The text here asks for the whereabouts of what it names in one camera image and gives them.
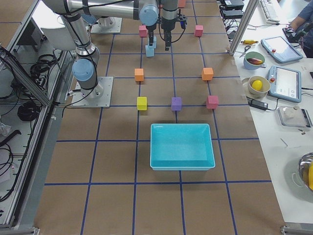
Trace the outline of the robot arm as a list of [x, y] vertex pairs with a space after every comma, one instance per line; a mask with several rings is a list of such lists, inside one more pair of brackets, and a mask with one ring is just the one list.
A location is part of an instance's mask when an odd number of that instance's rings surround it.
[[172, 30], [176, 23], [180, 23], [182, 29], [187, 25], [187, 18], [181, 14], [176, 0], [46, 0], [44, 3], [61, 16], [76, 45], [78, 60], [72, 66], [72, 73], [87, 100], [101, 97], [104, 88], [97, 76], [99, 50], [86, 30], [84, 15], [139, 20], [148, 29], [151, 46], [154, 30], [159, 26], [163, 30], [165, 50], [174, 43]]
[[111, 18], [139, 20], [148, 30], [149, 46], [154, 45], [158, 7], [155, 0], [98, 0], [82, 1], [83, 19], [89, 24], [108, 25]]

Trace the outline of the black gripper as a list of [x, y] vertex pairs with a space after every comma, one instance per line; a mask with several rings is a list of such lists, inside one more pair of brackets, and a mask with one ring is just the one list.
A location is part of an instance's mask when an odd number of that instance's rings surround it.
[[165, 51], [168, 51], [171, 46], [171, 31], [175, 29], [176, 22], [180, 23], [182, 29], [186, 28], [187, 17], [181, 14], [180, 9], [161, 9], [161, 28], [164, 30]]
[[154, 46], [154, 31], [156, 30], [157, 24], [153, 25], [147, 25], [146, 28], [148, 30], [148, 37], [149, 37], [149, 43], [148, 46], [153, 47]]

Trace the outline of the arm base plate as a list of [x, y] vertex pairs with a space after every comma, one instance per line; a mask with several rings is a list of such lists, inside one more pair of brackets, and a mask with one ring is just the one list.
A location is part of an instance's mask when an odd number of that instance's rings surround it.
[[72, 96], [71, 107], [75, 108], [109, 108], [111, 104], [112, 76], [98, 77], [98, 85], [89, 94], [86, 90], [76, 92]]
[[118, 17], [99, 18], [91, 26], [91, 34], [118, 34], [121, 32], [122, 19]]

